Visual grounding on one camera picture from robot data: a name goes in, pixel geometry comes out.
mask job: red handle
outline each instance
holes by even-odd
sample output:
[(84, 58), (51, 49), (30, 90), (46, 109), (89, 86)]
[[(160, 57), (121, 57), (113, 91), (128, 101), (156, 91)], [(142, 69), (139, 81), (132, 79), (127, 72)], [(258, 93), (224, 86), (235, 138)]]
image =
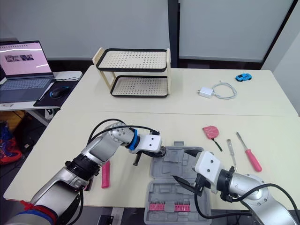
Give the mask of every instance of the red handle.
[(252, 166), (254, 167), (255, 171), (260, 172), (261, 170), (263, 170), (261, 165), (259, 164), (259, 162), (255, 158), (255, 156), (253, 155), (251, 149), (246, 150), (245, 153), (247, 154), (248, 159), (250, 160), (250, 162), (251, 162)]
[(110, 162), (104, 164), (102, 167), (102, 188), (109, 188), (109, 170), (110, 170)]

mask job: computer mouse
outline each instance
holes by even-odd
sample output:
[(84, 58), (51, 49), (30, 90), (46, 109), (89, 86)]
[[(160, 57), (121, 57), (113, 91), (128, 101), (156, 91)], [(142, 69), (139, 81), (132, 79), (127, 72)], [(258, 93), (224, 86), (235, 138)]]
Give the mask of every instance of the computer mouse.
[(59, 87), (49, 93), (51, 98), (61, 98), (69, 92), (69, 87)]

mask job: screwdriver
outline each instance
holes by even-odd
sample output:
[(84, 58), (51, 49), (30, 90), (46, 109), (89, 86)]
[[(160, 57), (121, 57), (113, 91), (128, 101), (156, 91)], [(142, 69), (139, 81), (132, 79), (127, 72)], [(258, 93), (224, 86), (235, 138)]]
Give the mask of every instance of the screwdriver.
[(227, 139), (227, 145), (228, 145), (228, 149), (229, 149), (230, 155), (232, 157), (232, 161), (233, 161), (233, 165), (235, 167), (235, 171), (237, 172), (238, 169), (236, 168), (236, 161), (235, 161), (235, 157), (234, 157), (233, 144), (231, 143), (230, 139)]
[(253, 168), (255, 169), (255, 171), (260, 172), (262, 171), (262, 167), (259, 164), (259, 162), (257, 161), (257, 159), (255, 158), (255, 156), (253, 155), (251, 149), (248, 149), (247, 146), (245, 145), (245, 143), (243, 142), (243, 139), (241, 138), (240, 134), (238, 132), (236, 132), (237, 137), (239, 138), (239, 140), (242, 142), (242, 145), (245, 148), (245, 153), (248, 156), (249, 161), (251, 162)]

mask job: white table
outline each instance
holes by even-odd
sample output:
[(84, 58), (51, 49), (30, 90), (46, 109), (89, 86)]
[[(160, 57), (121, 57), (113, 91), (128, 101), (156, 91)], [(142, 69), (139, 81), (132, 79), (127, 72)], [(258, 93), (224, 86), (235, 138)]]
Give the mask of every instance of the white table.
[[(236, 75), (250, 73), (251, 81), (238, 82)], [(205, 98), (197, 94), (202, 86), (228, 82), (238, 92), (235, 99)], [(113, 97), (95, 66), (62, 106), (62, 110), (88, 112), (177, 113), (207, 115), (297, 116), (297, 112), (269, 70), (171, 69), (172, 92), (166, 98)], [(217, 87), (223, 95), (232, 95), (228, 87)]]
[[(227, 169), (233, 164), (226, 145), (227, 138), (231, 138), (240, 173), (255, 174), (265, 182), (280, 185), (300, 205), (299, 117), (87, 111), (70, 113), (67, 109), (59, 111), (53, 118), (4, 197), (29, 201), (66, 160), (72, 160), (80, 153), (94, 126), (108, 118), (119, 118), (128, 125), (142, 125), (160, 130), (165, 146), (172, 146), (174, 141), (184, 141), (185, 146), (202, 146), (205, 150), (213, 151)], [(217, 141), (223, 147), (223, 152), (204, 135), (202, 127), (208, 125), (218, 127), (220, 135)], [(252, 168), (235, 135), (237, 131), (256, 155), (262, 172), (255, 172)], [(132, 165), (134, 159), (135, 155), (120, 147), (111, 158), (111, 187), (101, 189), (101, 174), (98, 175), (91, 191), (84, 193), (84, 204), (144, 207), (147, 186), (152, 180), (149, 174), (151, 158), (142, 155), (137, 167)], [(275, 199), (292, 209), (284, 194), (271, 187), (270, 191)], [(210, 201), (212, 209), (245, 209), (240, 203), (224, 202), (219, 194), (211, 194)]]
[[(68, 79), (68, 78), (77, 78), (81, 79), (82, 72), (81, 71), (63, 71), (63, 72), (53, 72), (54, 78), (59, 79)], [(6, 78), (2, 79), (0, 81), (0, 84), (3, 84), (6, 81)], [(32, 102), (12, 102), (12, 103), (2, 103), (0, 104), (0, 111), (17, 111), (17, 110), (26, 110), (30, 115), (32, 115), (34, 118), (36, 118), (38, 121), (43, 123), (45, 126), (49, 124), (49, 121), (46, 120), (43, 116), (41, 116), (39, 113), (35, 112), (36, 109), (57, 109), (59, 106), (33, 106), (36, 101)]]

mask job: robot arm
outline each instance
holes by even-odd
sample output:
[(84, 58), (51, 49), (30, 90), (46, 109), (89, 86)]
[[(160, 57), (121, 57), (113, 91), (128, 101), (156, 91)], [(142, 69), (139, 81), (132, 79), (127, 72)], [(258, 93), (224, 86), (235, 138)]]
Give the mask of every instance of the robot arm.
[[(204, 187), (216, 194), (221, 192), (224, 201), (234, 202), (233, 197), (244, 195), (251, 189), (262, 185), (264, 181), (254, 175), (241, 175), (234, 172), (234, 167), (225, 170), (220, 160), (208, 151), (187, 150), (187, 154), (196, 157), (192, 168), (197, 175), (197, 184), (190, 185), (186, 180), (174, 176), (179, 184), (201, 196)], [(241, 200), (262, 225), (297, 225), (289, 211), (277, 202), (267, 187), (261, 188)]]
[(116, 128), (124, 123), (114, 123), (110, 129), (91, 141), (82, 152), (67, 161), (32, 198), (24, 212), (11, 218), (7, 225), (52, 225), (66, 224), (80, 202), (79, 193), (88, 185), (89, 180), (98, 175), (100, 167), (111, 158), (120, 145), (132, 154), (143, 152), (153, 157), (165, 155), (159, 135), (138, 135), (132, 128)]

